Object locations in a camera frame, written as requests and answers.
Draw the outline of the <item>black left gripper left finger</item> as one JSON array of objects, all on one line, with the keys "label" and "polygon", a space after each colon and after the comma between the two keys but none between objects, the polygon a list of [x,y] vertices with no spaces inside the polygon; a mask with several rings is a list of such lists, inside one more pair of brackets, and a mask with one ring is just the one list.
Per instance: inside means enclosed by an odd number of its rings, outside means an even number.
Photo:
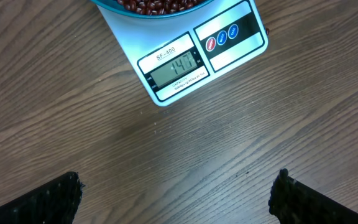
[{"label": "black left gripper left finger", "polygon": [[0,224],[72,224],[84,185],[67,172],[0,207]]}]

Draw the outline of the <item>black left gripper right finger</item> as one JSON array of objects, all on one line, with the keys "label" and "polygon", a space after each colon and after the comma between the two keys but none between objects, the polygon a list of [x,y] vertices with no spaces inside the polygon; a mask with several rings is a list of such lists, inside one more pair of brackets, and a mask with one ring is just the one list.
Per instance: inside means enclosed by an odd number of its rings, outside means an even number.
[{"label": "black left gripper right finger", "polygon": [[313,190],[282,169],[273,182],[269,213],[281,224],[353,224],[358,213]]}]

